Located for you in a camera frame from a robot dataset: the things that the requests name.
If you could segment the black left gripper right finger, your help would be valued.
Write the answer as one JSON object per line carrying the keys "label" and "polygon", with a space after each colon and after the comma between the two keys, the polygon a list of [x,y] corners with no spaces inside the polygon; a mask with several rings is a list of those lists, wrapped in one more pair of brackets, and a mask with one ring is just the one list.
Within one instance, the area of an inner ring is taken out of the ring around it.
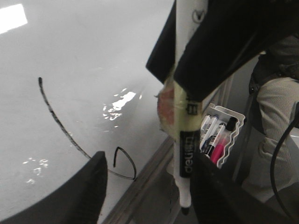
{"label": "black left gripper right finger", "polygon": [[200,224],[290,224],[226,177],[205,154],[195,154],[190,180],[192,204]]}

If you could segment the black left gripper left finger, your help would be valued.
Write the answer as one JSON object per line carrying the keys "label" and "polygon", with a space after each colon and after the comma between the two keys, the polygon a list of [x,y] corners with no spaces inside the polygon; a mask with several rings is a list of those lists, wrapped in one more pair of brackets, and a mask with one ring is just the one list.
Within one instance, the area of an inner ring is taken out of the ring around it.
{"label": "black left gripper left finger", "polygon": [[2,224],[95,224],[107,193],[107,160],[98,151],[60,188]]}

